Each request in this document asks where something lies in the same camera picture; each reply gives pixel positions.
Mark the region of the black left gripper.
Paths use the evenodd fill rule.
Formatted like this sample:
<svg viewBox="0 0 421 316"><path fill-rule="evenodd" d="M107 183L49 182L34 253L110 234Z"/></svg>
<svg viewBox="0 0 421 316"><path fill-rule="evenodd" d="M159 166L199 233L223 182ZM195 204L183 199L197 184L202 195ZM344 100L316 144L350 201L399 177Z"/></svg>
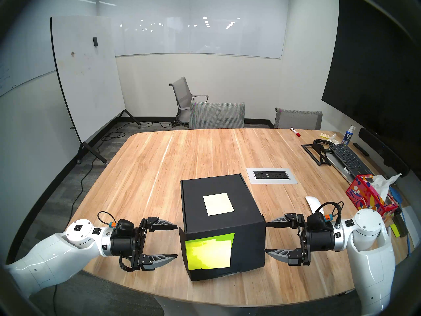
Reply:
<svg viewBox="0 0 421 316"><path fill-rule="evenodd" d="M119 266L124 271L153 271L177 258L177 254L143 253L147 231L177 230L178 226L159 217L142 219L140 225L135 227L128 220L120 219L110 238L110 252L112 256L119 257Z"/></svg>

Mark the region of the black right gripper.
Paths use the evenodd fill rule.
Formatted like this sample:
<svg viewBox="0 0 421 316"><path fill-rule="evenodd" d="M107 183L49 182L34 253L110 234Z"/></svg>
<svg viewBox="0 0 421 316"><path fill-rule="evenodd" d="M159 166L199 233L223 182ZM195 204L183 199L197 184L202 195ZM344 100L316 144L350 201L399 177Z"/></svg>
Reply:
<svg viewBox="0 0 421 316"><path fill-rule="evenodd" d="M265 252L277 261L287 263L289 266L310 265L311 252L329 251L335 246L334 227L330 221L324 219L304 220L303 214L288 213L266 222L269 228L291 228L298 230L300 248L294 250L269 250Z"/></svg>

